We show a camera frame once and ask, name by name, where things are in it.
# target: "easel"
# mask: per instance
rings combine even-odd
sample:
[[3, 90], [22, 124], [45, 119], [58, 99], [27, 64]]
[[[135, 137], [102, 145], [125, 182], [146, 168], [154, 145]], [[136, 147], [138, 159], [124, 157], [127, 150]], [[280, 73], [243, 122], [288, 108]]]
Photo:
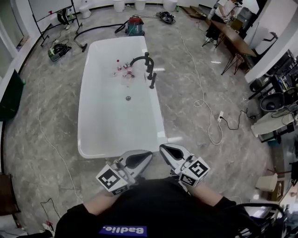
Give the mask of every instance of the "easel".
[[[74, 6], [74, 2], [73, 2], [73, 0], [71, 0], [71, 6], [68, 6], [68, 7], [66, 7], [66, 8], [68, 9], [68, 8], [71, 8], [71, 7], [74, 8], [74, 15], [75, 15], [75, 18], [71, 19], [70, 21], [74, 22], [74, 20], [76, 20], [76, 22], [78, 23], [78, 29], [77, 29], [77, 31], [75, 32], [75, 33], [77, 34], [78, 31], [79, 31], [79, 29], [80, 29], [80, 27], [83, 25], [83, 23], [81, 23], [81, 24], [79, 23], [79, 20], [78, 20], [78, 18], [77, 18], [77, 16], [76, 16], [76, 11], [75, 11], [75, 6]], [[51, 14], [45, 16], [45, 17], [42, 18], [42, 19], [45, 19], [46, 17], [48, 17], [48, 16], [50, 16], [50, 15], [52, 15], [52, 14], [55, 14], [55, 13], [57, 13], [57, 12], [51, 13]], [[43, 47], [43, 43], [45, 42], [45, 40], [46, 40], [47, 38], [49, 38], [49, 35], [47, 35], [46, 37], [44, 37], [44, 34], [46, 33], [46, 31], [48, 31], [48, 30], [50, 30], [50, 29], [52, 29], [52, 28], [54, 28], [54, 27], [56, 27], [56, 26], [60, 26], [60, 25], [62, 25], [62, 23], [60, 23], [60, 24], [58, 24], [58, 25], [56, 25], [56, 26], [50, 26], [50, 25], [49, 25], [44, 31], [41, 31], [40, 28], [39, 28], [39, 26], [38, 26], [38, 24], [37, 24], [37, 22], [41, 21], [42, 19], [40, 19], [40, 20], [37, 21], [36, 18], [35, 18], [35, 16], [34, 16], [34, 14], [32, 14], [32, 16], [33, 16], [34, 22], [36, 23], [36, 26], [37, 26], [37, 28], [38, 28], [40, 34], [41, 34], [41, 37], [43, 38], [43, 41], [42, 41], [42, 43], [41, 43], [41, 47]]]

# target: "black shirt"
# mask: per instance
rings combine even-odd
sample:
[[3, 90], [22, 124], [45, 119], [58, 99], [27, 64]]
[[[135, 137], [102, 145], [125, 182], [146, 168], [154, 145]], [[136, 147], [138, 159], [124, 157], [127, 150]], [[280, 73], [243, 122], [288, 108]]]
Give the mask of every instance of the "black shirt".
[[146, 180], [99, 216], [83, 204], [69, 209], [55, 237], [235, 237], [248, 214], [227, 209], [234, 205], [227, 198], [214, 207], [203, 204], [170, 178]]

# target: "window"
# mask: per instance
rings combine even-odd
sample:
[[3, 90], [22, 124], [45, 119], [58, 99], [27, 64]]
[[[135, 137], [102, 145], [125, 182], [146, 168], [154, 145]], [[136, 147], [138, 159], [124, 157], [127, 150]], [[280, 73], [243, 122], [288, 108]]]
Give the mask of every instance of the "window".
[[15, 19], [10, 0], [0, 0], [0, 18], [10, 40], [17, 47], [24, 35]]
[[13, 58], [0, 38], [0, 77], [4, 78]]

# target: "blue label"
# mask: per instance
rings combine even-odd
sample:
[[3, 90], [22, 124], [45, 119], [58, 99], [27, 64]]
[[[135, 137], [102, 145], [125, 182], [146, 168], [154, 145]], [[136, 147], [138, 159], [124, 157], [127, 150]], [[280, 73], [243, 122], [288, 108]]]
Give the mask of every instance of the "blue label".
[[147, 237], [146, 226], [105, 225], [99, 234], [114, 236], [143, 236]]

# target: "faucet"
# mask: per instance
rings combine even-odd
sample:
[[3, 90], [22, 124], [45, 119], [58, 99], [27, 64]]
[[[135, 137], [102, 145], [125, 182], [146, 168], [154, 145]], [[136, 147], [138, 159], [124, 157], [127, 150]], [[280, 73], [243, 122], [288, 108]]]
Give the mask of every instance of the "faucet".
[[145, 60], [145, 65], [147, 66], [147, 72], [149, 73], [147, 79], [148, 80], [151, 80], [151, 85], [149, 86], [151, 89], [154, 88], [154, 83], [155, 83], [155, 79], [156, 79], [156, 73], [153, 73], [153, 68], [154, 68], [154, 61], [153, 59], [151, 59], [149, 57], [149, 53], [146, 52], [145, 53], [145, 56], [140, 56], [140, 57], [137, 57], [135, 59], [133, 59], [130, 63], [130, 66], [132, 67], [132, 65], [138, 61], [138, 60]]

